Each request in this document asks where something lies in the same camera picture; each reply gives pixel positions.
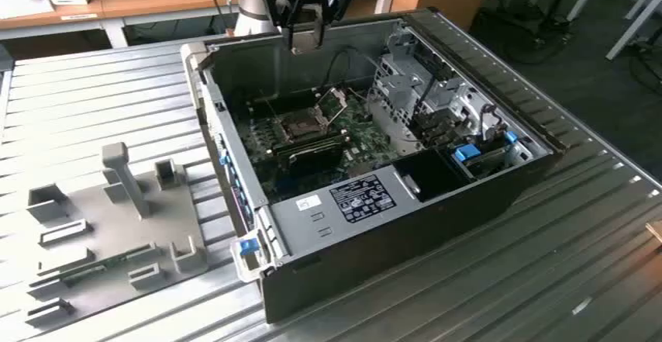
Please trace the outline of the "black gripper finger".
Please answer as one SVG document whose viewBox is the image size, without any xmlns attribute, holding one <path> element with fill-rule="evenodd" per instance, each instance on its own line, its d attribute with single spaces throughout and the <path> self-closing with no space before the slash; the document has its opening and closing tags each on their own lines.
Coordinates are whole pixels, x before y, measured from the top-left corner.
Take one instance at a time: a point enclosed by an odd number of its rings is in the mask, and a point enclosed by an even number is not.
<svg viewBox="0 0 662 342">
<path fill-rule="evenodd" d="M 324 31 L 332 22 L 338 21 L 350 0 L 310 0 L 310 6 L 314 13 L 312 39 L 314 49 L 320 48 L 324 42 Z"/>
<path fill-rule="evenodd" d="M 293 29 L 298 23 L 302 0 L 264 0 L 272 24 L 280 29 L 286 48 L 293 48 Z"/>
</svg>

